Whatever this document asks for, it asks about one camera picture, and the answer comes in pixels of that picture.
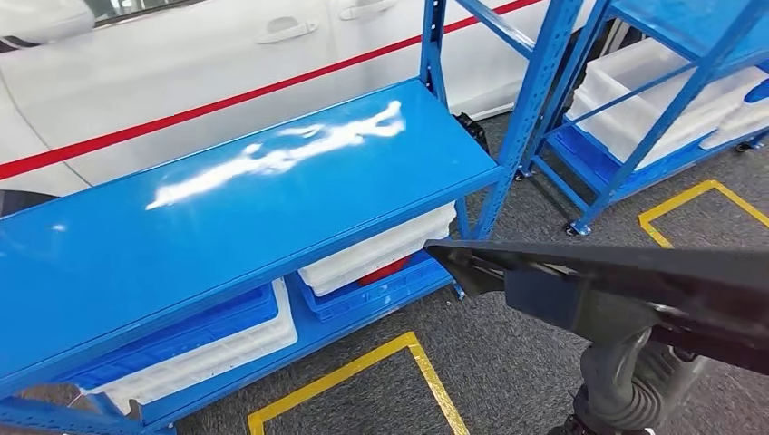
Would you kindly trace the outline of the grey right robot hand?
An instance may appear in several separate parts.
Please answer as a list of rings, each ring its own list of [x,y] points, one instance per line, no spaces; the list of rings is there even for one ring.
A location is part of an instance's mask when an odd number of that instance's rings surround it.
[[[594,389],[624,390],[633,380],[686,389],[707,370],[709,358],[656,341],[652,333],[648,328],[615,343],[591,344],[580,360],[584,382]]]

